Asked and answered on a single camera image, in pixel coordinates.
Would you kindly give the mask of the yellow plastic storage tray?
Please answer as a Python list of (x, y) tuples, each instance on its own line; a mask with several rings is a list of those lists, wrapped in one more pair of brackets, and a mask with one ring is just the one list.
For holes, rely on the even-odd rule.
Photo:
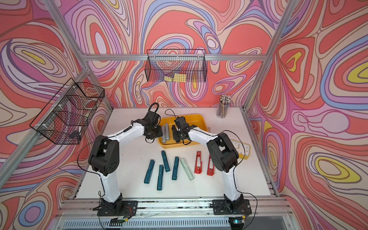
[(202, 131), (208, 131), (207, 125), (202, 115), (190, 114), (184, 115), (179, 122), (176, 117), (165, 117), (161, 119), (160, 126), (163, 129), (163, 136), (159, 137), (159, 144), (164, 149), (184, 147), (186, 145), (197, 145), (199, 143), (192, 141), (189, 137), (189, 130), (199, 128)]

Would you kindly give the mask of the grey pruning pliers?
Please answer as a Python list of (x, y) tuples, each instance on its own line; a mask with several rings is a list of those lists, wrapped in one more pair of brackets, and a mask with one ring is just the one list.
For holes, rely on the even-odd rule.
[(170, 132), (169, 132), (169, 125), (168, 123), (165, 124), (165, 139), (166, 141), (170, 140)]
[(165, 144), (166, 143), (166, 125), (162, 125), (162, 143)]

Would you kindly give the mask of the light green pliers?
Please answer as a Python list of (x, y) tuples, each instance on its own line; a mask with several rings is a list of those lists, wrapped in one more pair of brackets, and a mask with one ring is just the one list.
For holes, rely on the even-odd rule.
[(192, 180), (194, 179), (194, 176), (192, 175), (192, 173), (191, 173), (191, 171), (190, 171), (190, 169), (189, 169), (189, 167), (188, 167), (188, 165), (187, 165), (187, 163), (186, 163), (185, 159), (184, 159), (184, 158), (181, 158), (181, 159), (180, 159), (180, 163), (181, 163), (181, 165), (182, 165), (182, 167), (183, 167), (183, 169), (184, 169), (184, 171), (185, 171), (185, 173), (186, 173), (186, 175), (187, 175), (188, 179), (189, 179), (190, 181), (192, 181)]

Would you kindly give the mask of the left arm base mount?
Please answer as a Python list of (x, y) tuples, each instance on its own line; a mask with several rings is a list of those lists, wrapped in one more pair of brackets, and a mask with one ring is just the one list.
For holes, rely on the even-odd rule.
[(101, 199), (99, 206), (93, 208), (97, 211), (99, 217), (124, 216), (133, 217), (136, 215), (138, 201), (133, 200), (117, 200), (110, 203)]

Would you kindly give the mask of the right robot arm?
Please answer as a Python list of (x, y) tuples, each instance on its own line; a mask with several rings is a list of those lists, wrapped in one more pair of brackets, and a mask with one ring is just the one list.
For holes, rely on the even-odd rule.
[(188, 140), (208, 148), (213, 165), (222, 175), (225, 209), (230, 213), (235, 213), (242, 205), (243, 194), (238, 191), (235, 179), (239, 154), (228, 135), (224, 132), (219, 134), (206, 132), (196, 125), (188, 124), (185, 117), (176, 117), (174, 123), (172, 131), (176, 142)]

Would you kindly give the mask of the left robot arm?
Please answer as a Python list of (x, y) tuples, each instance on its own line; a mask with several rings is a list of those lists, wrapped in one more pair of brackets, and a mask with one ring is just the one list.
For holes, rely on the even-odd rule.
[(162, 137), (160, 119), (157, 112), (148, 111), (143, 119), (132, 121), (127, 128), (109, 136), (100, 135), (96, 138), (88, 164), (101, 178), (104, 201), (114, 203), (121, 197), (116, 174), (120, 162), (120, 147), (141, 136), (146, 140)]

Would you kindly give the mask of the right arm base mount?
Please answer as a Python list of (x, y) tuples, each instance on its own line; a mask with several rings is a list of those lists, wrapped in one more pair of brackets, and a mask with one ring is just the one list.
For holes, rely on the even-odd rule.
[(251, 215), (252, 208), (248, 199), (240, 199), (231, 202), (225, 199), (215, 199), (209, 205), (213, 209), (214, 215)]

